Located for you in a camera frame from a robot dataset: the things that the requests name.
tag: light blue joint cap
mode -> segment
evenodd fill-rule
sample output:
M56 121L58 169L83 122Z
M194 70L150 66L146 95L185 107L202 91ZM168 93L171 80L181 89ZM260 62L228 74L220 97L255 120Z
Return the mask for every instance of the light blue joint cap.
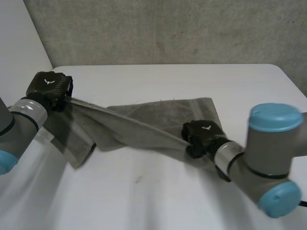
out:
M18 163L14 155L0 150L0 175L6 174Z
M296 183L287 181L266 192L258 201L258 208L272 218L285 216L300 203L302 193Z
M294 106L265 103L252 108L249 127L260 132L278 133L294 129L303 121L303 114Z

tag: gray towel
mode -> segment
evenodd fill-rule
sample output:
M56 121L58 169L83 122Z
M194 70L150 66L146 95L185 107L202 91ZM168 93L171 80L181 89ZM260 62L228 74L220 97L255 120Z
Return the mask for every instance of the gray towel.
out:
M73 168L86 160L95 145L101 151L124 146L155 150L202 167L207 160L187 157L189 144L181 138L185 122L201 119L221 125L211 98L102 108L68 97L64 112L51 113L44 127L55 136L51 142Z

